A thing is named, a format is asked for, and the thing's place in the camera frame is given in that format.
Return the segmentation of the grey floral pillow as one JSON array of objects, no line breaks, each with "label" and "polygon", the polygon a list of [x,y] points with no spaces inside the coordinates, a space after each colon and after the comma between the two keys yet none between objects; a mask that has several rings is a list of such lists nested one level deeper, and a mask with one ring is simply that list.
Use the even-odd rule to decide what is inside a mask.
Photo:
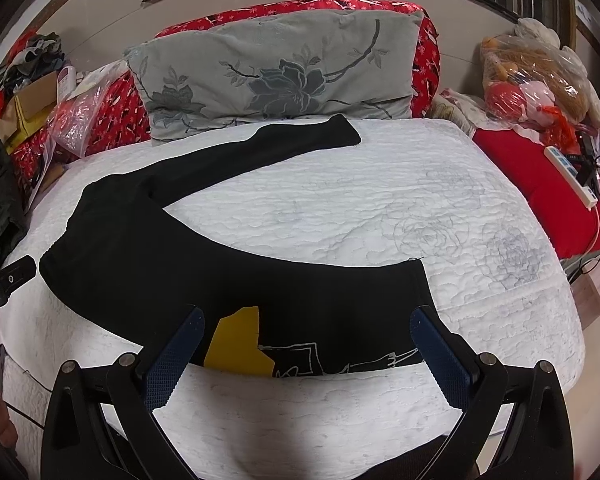
[{"label": "grey floral pillow", "polygon": [[413,117],[421,10],[303,10],[186,30],[125,61],[152,138],[298,117]]}]

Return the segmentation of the red blanket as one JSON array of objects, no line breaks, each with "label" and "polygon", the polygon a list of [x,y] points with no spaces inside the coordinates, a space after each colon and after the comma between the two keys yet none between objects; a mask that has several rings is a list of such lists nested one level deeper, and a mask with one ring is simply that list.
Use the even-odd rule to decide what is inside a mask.
[{"label": "red blanket", "polygon": [[559,258],[600,250],[600,206],[585,208],[543,145],[513,130],[478,129],[472,140],[527,200]]}]

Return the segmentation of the bagged plush toys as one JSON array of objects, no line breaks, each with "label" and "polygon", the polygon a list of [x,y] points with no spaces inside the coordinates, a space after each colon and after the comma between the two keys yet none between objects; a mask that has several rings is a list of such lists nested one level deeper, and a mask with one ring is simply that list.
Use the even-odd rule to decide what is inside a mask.
[{"label": "bagged plush toys", "polygon": [[600,97],[588,71],[557,32],[521,18],[510,35],[480,44],[488,113],[530,132],[531,139],[568,153],[580,152],[577,126],[600,132]]}]

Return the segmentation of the white power strip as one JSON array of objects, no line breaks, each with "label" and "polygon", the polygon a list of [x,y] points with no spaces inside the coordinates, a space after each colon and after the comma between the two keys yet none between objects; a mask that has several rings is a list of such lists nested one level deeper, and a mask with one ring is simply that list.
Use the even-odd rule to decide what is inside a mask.
[{"label": "white power strip", "polygon": [[546,146],[544,148],[544,155],[568,182],[570,188],[576,193],[585,208],[587,210],[594,208],[598,202],[597,196],[588,185],[583,185],[578,181],[578,172],[568,158],[554,146]]}]

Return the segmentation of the plastic bag with red cloth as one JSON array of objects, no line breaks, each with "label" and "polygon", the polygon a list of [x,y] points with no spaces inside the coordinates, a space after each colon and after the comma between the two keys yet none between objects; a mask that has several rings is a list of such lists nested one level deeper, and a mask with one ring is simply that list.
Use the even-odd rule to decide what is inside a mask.
[{"label": "plastic bag with red cloth", "polygon": [[56,106],[50,120],[50,136],[59,146],[76,157],[85,155],[97,111],[109,87],[127,70],[128,64],[123,60],[92,70]]}]

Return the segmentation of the clutter pile of boxes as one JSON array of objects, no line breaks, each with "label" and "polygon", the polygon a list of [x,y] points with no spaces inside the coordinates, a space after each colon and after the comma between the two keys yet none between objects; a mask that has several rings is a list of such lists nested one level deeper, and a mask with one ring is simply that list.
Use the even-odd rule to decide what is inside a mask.
[{"label": "clutter pile of boxes", "polygon": [[57,103],[65,66],[59,35],[25,32],[0,65],[0,140],[8,154],[38,132]]}]

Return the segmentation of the black pants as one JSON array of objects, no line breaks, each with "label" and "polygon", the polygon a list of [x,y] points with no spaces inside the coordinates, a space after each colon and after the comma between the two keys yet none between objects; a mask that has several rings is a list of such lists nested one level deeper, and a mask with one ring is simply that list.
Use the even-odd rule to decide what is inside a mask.
[{"label": "black pants", "polygon": [[210,186],[306,153],[360,143],[342,116],[270,125],[87,185],[64,234],[42,255],[53,294],[87,320],[136,344],[194,311],[204,333],[194,364],[273,378],[413,365],[413,311],[431,304],[424,266],[301,263],[209,240],[166,207]]}]

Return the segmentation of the white quilted bed cover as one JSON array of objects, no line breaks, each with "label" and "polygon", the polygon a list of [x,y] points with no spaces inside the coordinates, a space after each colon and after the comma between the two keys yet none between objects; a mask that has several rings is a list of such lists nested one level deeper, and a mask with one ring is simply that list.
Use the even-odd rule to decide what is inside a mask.
[{"label": "white quilted bed cover", "polygon": [[[564,389],[582,328],[524,196],[456,125],[359,120],[361,143],[209,188],[169,207],[194,231],[261,256],[336,266],[422,260],[442,322],[509,365],[551,362]],[[308,378],[190,366],[157,419],[205,479],[349,479],[450,431],[425,364]]]}]

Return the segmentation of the red floral quilt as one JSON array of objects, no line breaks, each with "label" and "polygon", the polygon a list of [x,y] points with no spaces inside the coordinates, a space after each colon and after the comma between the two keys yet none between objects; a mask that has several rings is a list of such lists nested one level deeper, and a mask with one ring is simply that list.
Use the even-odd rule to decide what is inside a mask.
[{"label": "red floral quilt", "polygon": [[297,0],[198,18],[89,73],[10,155],[32,200],[56,160],[267,119],[425,116],[438,33],[417,4]]}]

